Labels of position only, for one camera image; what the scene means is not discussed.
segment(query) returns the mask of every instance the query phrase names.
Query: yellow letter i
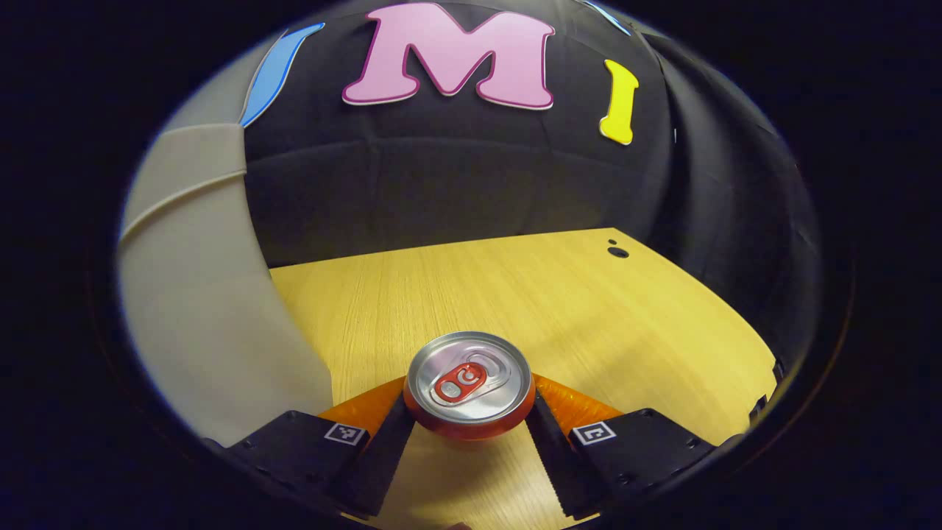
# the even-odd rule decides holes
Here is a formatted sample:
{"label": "yellow letter i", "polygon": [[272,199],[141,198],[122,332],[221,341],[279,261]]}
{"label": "yellow letter i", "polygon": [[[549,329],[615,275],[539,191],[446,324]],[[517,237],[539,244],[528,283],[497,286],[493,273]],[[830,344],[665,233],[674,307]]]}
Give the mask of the yellow letter i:
{"label": "yellow letter i", "polygon": [[634,138],[631,132],[631,110],[635,104],[638,78],[613,60],[605,59],[605,66],[611,72],[611,100],[609,114],[598,123],[598,130],[602,136],[628,145]]}

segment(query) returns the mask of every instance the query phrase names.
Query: wooden table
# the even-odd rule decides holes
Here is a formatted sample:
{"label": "wooden table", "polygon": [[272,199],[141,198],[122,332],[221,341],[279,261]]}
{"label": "wooden table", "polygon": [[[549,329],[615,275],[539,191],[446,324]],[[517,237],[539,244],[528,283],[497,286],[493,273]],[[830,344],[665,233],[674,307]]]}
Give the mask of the wooden table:
{"label": "wooden table", "polygon": [[[609,240],[628,251],[608,252]],[[723,300],[614,228],[475,240],[271,271],[340,403],[406,373],[422,345],[479,330],[532,370],[629,412],[655,408],[712,444],[775,388],[774,358]],[[382,513],[389,530],[555,529],[564,518],[525,425],[484,442],[416,426]]]}

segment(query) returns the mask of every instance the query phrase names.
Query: red pull tab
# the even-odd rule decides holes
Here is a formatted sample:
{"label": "red pull tab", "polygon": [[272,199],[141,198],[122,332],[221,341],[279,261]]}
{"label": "red pull tab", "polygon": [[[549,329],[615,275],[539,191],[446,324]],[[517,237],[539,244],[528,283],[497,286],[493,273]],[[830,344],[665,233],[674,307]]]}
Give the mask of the red pull tab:
{"label": "red pull tab", "polygon": [[476,362],[463,362],[435,382],[435,393],[449,403],[458,403],[487,380],[487,370]]}

